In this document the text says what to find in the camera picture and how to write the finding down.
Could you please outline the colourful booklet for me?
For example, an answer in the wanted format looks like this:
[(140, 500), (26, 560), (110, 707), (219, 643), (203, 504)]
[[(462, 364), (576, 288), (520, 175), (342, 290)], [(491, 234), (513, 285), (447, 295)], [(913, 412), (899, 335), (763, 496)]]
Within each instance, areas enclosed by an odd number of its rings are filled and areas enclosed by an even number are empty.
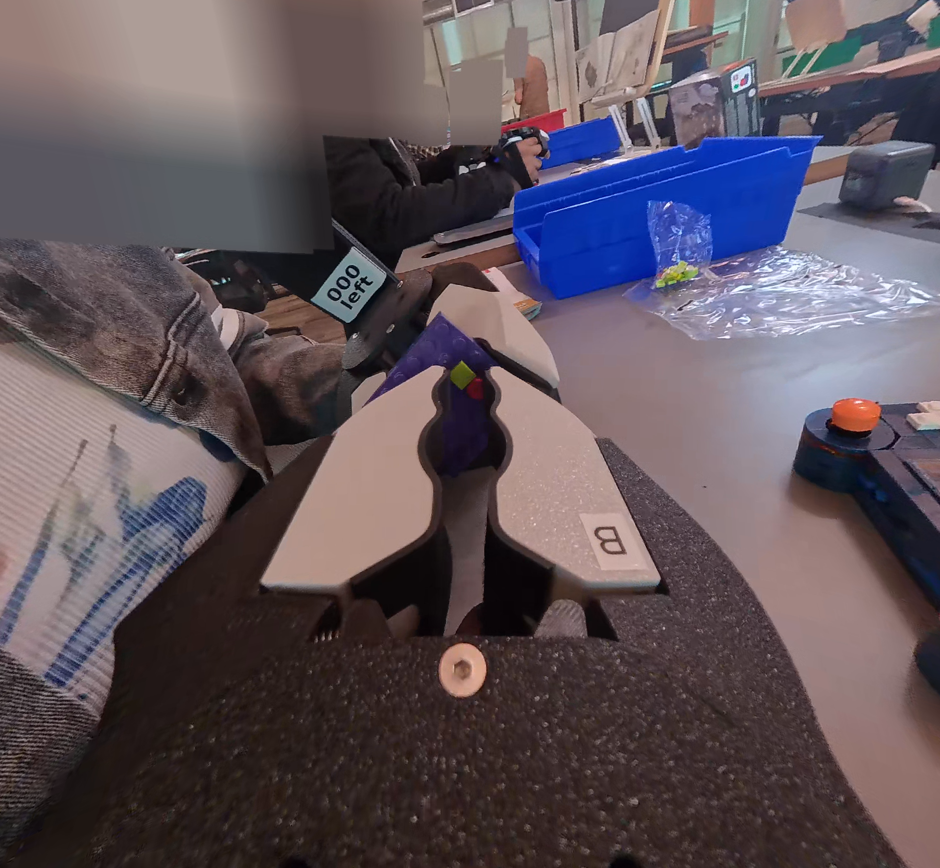
[(532, 322), (541, 313), (542, 302), (518, 290), (498, 267), (483, 270), (483, 275), (503, 295), (511, 298), (516, 310)]

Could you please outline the orange dome piece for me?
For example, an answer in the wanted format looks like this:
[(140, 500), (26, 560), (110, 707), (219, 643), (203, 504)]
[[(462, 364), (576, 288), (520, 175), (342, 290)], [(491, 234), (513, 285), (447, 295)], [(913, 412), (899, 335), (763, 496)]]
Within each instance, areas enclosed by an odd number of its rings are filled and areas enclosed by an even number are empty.
[(848, 437), (861, 439), (877, 427), (881, 415), (882, 407), (877, 402), (843, 398), (832, 405), (827, 426)]

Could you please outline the small blue plastic bin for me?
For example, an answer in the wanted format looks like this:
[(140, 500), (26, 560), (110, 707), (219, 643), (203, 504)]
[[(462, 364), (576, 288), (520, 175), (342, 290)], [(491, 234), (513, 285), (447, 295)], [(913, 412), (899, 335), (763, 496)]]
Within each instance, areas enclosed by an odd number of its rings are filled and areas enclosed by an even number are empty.
[(548, 133), (548, 156), (543, 159), (541, 171), (606, 157), (620, 149), (617, 127), (610, 117), (563, 127)]

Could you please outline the grey box device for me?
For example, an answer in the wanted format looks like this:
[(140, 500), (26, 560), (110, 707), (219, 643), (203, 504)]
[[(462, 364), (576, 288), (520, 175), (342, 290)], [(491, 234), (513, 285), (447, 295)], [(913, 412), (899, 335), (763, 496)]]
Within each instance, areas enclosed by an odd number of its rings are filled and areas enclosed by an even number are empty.
[(840, 204), (881, 212), (919, 201), (934, 166), (933, 144), (886, 141), (857, 147), (847, 157)]

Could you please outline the clear plastic sheet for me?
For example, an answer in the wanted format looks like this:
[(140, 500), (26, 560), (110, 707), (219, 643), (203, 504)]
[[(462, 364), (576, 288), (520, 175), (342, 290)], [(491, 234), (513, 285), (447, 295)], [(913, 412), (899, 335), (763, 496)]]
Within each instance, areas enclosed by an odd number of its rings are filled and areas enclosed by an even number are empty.
[(710, 263), (672, 285), (643, 280), (623, 297), (697, 342), (801, 336), (939, 315), (934, 288), (782, 247)]

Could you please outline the person's left forearm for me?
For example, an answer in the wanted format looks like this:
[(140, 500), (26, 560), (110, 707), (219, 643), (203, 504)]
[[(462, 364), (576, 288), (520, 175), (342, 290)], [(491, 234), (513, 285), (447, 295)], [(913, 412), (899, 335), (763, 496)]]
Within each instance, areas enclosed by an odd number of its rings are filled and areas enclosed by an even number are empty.
[(272, 477), (267, 448), (352, 414), (343, 348), (272, 336), (167, 250), (2, 239), (2, 327), (221, 461)]

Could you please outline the red plastic bin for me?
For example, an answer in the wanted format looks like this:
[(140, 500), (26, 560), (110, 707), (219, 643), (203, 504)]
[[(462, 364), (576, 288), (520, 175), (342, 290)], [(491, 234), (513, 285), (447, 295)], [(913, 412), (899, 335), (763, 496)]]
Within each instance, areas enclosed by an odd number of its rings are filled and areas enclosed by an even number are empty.
[(505, 135), (524, 128), (534, 128), (551, 134), (561, 130), (566, 123), (567, 109), (552, 110), (543, 114), (526, 118), (521, 121), (511, 121), (504, 124), (501, 128), (501, 134)]

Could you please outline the dark blue brick model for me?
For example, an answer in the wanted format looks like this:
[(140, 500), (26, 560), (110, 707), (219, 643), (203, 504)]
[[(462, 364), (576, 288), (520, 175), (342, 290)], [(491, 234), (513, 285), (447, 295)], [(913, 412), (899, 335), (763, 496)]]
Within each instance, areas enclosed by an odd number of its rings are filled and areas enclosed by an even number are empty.
[(881, 404), (873, 428), (836, 426), (833, 407), (811, 412), (793, 459), (809, 483), (854, 499), (901, 565), (939, 608), (938, 402)]

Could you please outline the black mat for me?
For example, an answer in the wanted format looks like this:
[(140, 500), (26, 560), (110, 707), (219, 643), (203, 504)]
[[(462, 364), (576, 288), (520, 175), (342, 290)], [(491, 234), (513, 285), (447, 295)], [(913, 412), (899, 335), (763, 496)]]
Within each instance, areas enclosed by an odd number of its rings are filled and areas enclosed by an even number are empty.
[(919, 204), (869, 211), (835, 202), (807, 206), (799, 209), (798, 212), (854, 228), (868, 229), (939, 245), (939, 214), (928, 211)]

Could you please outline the dark printed cardboard box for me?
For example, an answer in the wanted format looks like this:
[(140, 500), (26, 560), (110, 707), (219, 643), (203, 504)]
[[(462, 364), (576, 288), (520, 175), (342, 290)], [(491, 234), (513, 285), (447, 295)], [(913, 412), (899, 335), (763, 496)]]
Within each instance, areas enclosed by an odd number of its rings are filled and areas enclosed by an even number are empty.
[(751, 58), (672, 84), (667, 94), (675, 144), (694, 149), (707, 138), (760, 136), (757, 75), (757, 62)]

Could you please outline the small bag of green pieces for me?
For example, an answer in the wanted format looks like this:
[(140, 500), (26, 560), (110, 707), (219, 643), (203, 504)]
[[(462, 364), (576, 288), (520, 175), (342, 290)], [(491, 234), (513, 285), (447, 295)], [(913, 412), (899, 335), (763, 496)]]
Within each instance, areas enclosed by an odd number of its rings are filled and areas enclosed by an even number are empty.
[(649, 201), (646, 218), (656, 261), (652, 289), (694, 282), (711, 264), (711, 216), (687, 204)]

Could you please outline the purple building plate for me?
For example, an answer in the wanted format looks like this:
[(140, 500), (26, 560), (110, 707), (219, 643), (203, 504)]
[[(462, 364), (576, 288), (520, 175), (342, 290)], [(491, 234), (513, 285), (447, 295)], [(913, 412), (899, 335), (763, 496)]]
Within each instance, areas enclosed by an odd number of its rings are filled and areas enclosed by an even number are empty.
[[(473, 400), (452, 384), (450, 370), (461, 360), (483, 380), (485, 398), (482, 401)], [(497, 367), (497, 363), (474, 339), (462, 334), (441, 313), (437, 314), (388, 373), (370, 401), (431, 367), (441, 367), (448, 374), (442, 398), (440, 450), (435, 468), (441, 476), (457, 477), (483, 466), (491, 434), (494, 391), (486, 374)]]

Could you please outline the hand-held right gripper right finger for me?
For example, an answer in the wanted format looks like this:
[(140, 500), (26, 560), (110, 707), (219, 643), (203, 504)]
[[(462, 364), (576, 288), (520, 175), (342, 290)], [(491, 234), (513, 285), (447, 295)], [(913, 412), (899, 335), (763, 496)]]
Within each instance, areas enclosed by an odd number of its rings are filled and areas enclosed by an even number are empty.
[(506, 442), (490, 522), (535, 590), (653, 592), (661, 575), (591, 429), (503, 368), (488, 379)]

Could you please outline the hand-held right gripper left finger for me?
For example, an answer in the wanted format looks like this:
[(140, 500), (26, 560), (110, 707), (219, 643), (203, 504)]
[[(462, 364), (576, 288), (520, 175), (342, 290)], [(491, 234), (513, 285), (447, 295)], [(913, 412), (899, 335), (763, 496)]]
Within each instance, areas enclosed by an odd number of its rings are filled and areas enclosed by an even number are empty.
[(323, 456), (265, 568), (265, 592), (352, 594), (426, 545), (440, 481), (426, 440), (446, 370), (429, 367), (352, 416)]

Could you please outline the large blue plastic bin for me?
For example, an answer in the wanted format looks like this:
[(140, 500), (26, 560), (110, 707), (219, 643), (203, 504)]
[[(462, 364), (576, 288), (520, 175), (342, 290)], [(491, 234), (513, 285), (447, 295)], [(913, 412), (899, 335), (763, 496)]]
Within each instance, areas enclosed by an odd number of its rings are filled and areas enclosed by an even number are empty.
[(781, 244), (818, 136), (707, 138), (628, 157), (513, 200), (525, 266), (557, 299), (650, 277), (656, 266), (649, 202), (711, 217), (718, 260)]

